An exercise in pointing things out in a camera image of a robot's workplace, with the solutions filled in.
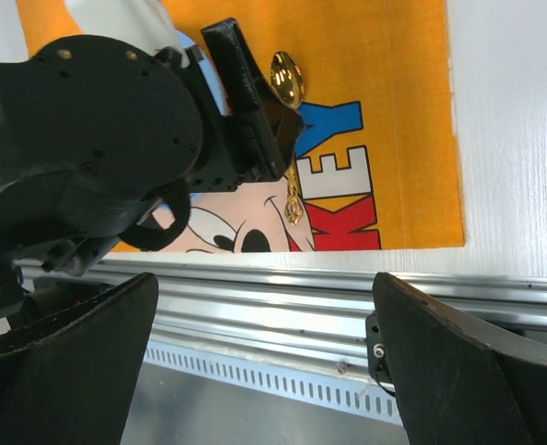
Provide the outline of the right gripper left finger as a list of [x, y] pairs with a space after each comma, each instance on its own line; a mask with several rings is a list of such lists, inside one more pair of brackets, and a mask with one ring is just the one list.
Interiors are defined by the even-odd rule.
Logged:
[[141, 273], [0, 335], [0, 444], [120, 443], [158, 296]]

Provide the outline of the orange Mickey Mouse placemat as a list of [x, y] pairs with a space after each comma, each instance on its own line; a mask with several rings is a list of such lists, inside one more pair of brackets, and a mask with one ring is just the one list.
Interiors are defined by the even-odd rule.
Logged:
[[168, 1], [185, 45], [236, 19], [263, 70], [298, 63], [306, 128], [276, 183], [200, 195], [172, 252], [460, 247], [465, 242], [442, 1]]

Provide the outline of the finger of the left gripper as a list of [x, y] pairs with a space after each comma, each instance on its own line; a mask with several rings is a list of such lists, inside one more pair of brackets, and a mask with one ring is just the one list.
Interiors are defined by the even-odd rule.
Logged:
[[286, 104], [263, 75], [239, 23], [228, 18], [201, 30], [228, 94], [230, 108], [243, 115], [261, 111], [281, 148], [293, 148], [304, 130], [300, 114]]

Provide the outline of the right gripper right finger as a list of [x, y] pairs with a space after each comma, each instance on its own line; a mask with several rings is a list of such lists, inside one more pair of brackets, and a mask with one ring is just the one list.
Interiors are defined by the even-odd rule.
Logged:
[[410, 443], [547, 444], [547, 345], [390, 273], [372, 294]]

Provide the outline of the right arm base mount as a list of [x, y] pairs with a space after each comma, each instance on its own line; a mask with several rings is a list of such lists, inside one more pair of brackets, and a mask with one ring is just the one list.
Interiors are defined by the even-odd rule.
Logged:
[[365, 318], [365, 344], [367, 349], [368, 374], [390, 397], [395, 397], [393, 379], [388, 366], [386, 348], [383, 344], [376, 313]]

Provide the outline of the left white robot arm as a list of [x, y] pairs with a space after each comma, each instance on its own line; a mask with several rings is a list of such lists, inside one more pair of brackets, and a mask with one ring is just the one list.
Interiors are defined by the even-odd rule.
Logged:
[[181, 42], [158, 1], [69, 1], [80, 28], [0, 63], [0, 281], [167, 247], [194, 193], [274, 182], [303, 128], [234, 19]]

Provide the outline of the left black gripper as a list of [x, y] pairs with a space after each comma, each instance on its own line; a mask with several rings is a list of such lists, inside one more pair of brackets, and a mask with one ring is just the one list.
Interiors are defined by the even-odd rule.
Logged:
[[0, 261], [77, 274], [121, 242], [158, 251], [192, 194], [284, 174], [264, 114], [222, 115], [182, 58], [75, 35], [0, 63]]

